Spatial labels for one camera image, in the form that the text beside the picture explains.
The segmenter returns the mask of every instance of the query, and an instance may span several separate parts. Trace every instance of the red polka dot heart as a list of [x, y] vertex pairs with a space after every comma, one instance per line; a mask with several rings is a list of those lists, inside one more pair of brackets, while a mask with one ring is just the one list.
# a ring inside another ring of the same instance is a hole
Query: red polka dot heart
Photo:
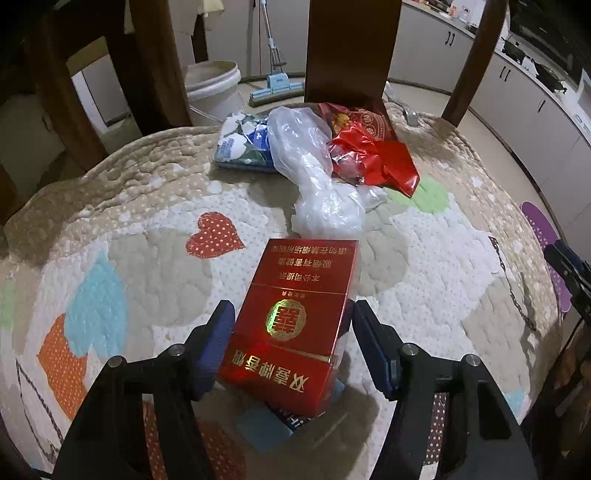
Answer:
[[220, 257], [244, 244], [232, 221], [219, 212], [207, 212], [199, 217], [199, 232], [187, 241], [187, 253], [199, 258]]

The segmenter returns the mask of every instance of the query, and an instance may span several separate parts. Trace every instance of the kitchen countertop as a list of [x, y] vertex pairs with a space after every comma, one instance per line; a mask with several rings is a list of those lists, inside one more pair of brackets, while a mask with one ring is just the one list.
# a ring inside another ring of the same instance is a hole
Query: kitchen countertop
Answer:
[[[463, 26], [464, 23], [462, 23], [461, 21], [454, 19], [454, 18], [447, 18], [444, 17], [443, 15], [439, 14], [439, 12], [435, 11], [435, 10], [431, 10], [430, 8], [427, 8], [421, 4], [418, 4], [416, 2], [413, 2], [413, 0], [402, 0], [402, 2], [406, 5], [408, 5], [409, 7], [415, 8], [417, 10], [420, 10], [421, 12], [425, 12], [427, 15], [431, 15], [432, 17], [436, 18], [439, 21], [445, 22], [446, 24], [450, 25], [451, 27], [455, 28], [458, 32], [463, 33], [464, 35], [466, 35], [467, 37], [470, 37], [471, 39], [476, 38], [476, 36], [470, 32], [468, 32], [468, 30], [466, 30]], [[530, 72], [529, 70], [526, 70], [524, 68], [523, 65], [520, 65], [519, 63], [517, 63], [515, 60], [510, 59], [508, 56], [506, 56], [501, 49], [496, 48], [495, 52], [496, 55], [498, 55], [499, 57], [501, 57], [503, 60], [505, 60], [506, 62], [512, 64], [516, 69], [522, 71], [523, 73], [525, 73], [532, 82], [534, 82], [540, 89], [542, 89], [542, 91], [549, 96], [554, 103], [556, 103], [556, 105], [558, 105], [558, 107], [560, 107], [560, 109], [570, 118], [570, 120], [572, 121], [572, 123], [577, 127], [577, 129], [579, 129], [581, 135], [585, 138], [585, 140], [587, 141], [587, 143], [591, 146], [591, 131], [587, 131], [585, 130], [584, 126], [583, 126], [583, 121], [579, 122], [576, 118], [576, 116], [578, 115], [579, 118], [584, 118], [584, 114], [583, 116], [581, 116], [577, 111], [574, 111], [571, 108], [568, 108], [561, 100], [560, 98], [557, 96], [556, 93], [551, 92], [548, 87], [546, 85], [544, 85], [541, 81], [539, 81], [535, 74], [533, 72]]]

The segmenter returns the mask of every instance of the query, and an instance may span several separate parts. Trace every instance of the metal screw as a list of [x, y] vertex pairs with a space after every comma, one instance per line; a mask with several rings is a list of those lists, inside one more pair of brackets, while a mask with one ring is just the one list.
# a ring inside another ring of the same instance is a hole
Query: metal screw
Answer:
[[121, 355], [112, 356], [107, 360], [107, 365], [111, 368], [117, 368], [123, 363], [123, 357]]
[[175, 343], [168, 347], [168, 354], [171, 356], [181, 356], [184, 354], [184, 345], [182, 343]]
[[480, 357], [473, 353], [469, 353], [466, 355], [466, 362], [473, 367], [478, 367], [478, 365], [480, 365]]
[[402, 351], [407, 355], [414, 356], [418, 353], [418, 347], [414, 343], [405, 343], [402, 346]]

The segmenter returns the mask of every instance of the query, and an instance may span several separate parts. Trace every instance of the clear plastic bag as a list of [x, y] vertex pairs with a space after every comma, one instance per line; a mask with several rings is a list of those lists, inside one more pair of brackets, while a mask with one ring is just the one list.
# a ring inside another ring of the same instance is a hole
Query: clear plastic bag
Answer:
[[269, 114], [267, 130], [275, 169], [300, 189], [292, 230], [303, 238], [360, 238], [365, 210], [387, 196], [378, 187], [331, 178], [329, 126], [310, 108], [278, 107]]

